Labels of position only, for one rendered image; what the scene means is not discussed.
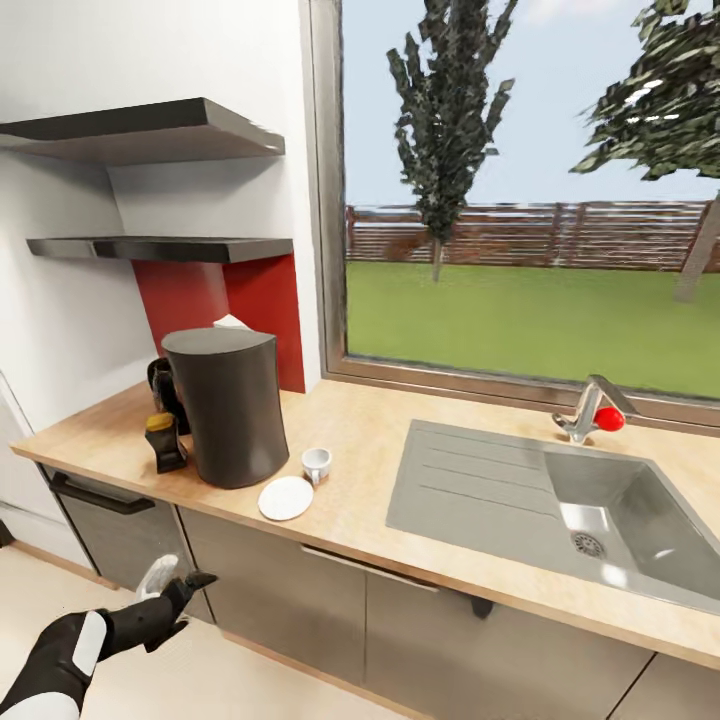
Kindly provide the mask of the coffee cup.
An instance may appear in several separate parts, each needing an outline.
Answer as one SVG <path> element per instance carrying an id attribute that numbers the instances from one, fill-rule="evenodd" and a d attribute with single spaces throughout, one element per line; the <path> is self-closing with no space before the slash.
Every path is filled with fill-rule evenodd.
<path id="1" fill-rule="evenodd" d="M 332 455 L 328 449 L 315 447 L 309 449 L 302 458 L 302 464 L 307 475 L 313 479 L 315 485 L 319 484 L 319 479 L 327 475 L 331 468 Z"/>

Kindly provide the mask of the paper coffee filter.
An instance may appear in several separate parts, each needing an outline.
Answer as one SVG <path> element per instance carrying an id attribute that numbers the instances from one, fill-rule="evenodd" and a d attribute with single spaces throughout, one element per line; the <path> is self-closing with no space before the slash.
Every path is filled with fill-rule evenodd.
<path id="1" fill-rule="evenodd" d="M 233 329 L 240 329 L 242 330 L 248 330 L 247 326 L 244 326 L 244 322 L 240 322 L 241 320 L 236 320 L 233 316 L 227 315 L 225 316 L 224 320 L 218 320 L 218 322 L 214 323 L 214 328 L 233 328 Z"/>

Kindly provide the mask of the bottle of coffee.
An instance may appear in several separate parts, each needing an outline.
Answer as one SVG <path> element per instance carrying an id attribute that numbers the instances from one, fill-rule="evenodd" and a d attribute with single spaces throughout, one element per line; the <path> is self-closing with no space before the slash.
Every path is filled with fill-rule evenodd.
<path id="1" fill-rule="evenodd" d="M 168 473 L 187 466 L 187 450 L 179 436 L 176 415 L 161 413 L 147 420 L 145 439 L 155 450 L 157 473 Z"/>

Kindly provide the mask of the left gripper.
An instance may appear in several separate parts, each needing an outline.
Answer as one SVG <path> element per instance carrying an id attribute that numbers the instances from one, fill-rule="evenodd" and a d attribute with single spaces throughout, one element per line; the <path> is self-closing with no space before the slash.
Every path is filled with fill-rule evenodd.
<path id="1" fill-rule="evenodd" d="M 158 650 L 167 639 L 171 639 L 187 627 L 188 621 L 182 619 L 185 605 L 191 600 L 191 595 L 217 580 L 213 574 L 189 575 L 185 583 L 179 576 L 173 579 L 159 597 L 133 603 L 132 608 L 137 611 L 139 628 L 137 636 L 130 648 L 141 643 L 149 653 Z"/>

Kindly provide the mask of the saucer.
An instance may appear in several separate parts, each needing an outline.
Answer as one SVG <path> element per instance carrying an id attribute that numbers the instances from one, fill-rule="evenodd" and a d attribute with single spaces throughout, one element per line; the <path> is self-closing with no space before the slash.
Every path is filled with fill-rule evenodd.
<path id="1" fill-rule="evenodd" d="M 302 514 L 312 500 L 312 485 L 297 476 L 288 476 L 277 479 L 262 491 L 259 509 L 268 518 L 285 521 Z"/>

